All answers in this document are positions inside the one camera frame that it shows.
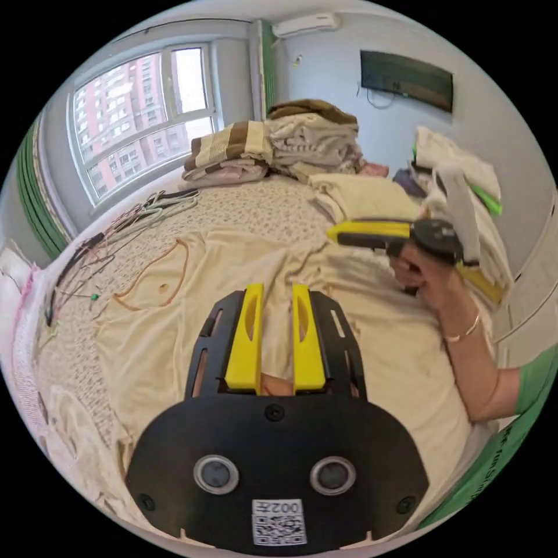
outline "green sleeve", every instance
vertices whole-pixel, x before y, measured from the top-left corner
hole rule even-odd
[[[541,353],[535,360],[520,369],[520,388],[516,414],[523,414],[535,402],[544,390],[550,377],[558,368],[558,345]]]

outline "striped blanket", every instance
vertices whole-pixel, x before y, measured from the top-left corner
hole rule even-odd
[[[196,180],[226,167],[267,169],[273,148],[263,122],[236,122],[225,129],[193,139],[184,163],[184,180]]]

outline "qr code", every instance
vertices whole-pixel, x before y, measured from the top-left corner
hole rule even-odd
[[[306,544],[302,514],[252,516],[254,543],[262,546]]]

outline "television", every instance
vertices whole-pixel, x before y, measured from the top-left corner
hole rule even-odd
[[[360,86],[453,112],[453,74],[406,56],[360,51]]]

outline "bracelet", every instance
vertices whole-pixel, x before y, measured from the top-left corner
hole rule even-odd
[[[455,337],[446,337],[445,341],[447,343],[457,343],[461,341],[464,337],[468,337],[477,329],[478,323],[481,321],[481,315],[477,314],[477,318],[475,319],[475,323],[463,334],[463,335],[456,335]]]

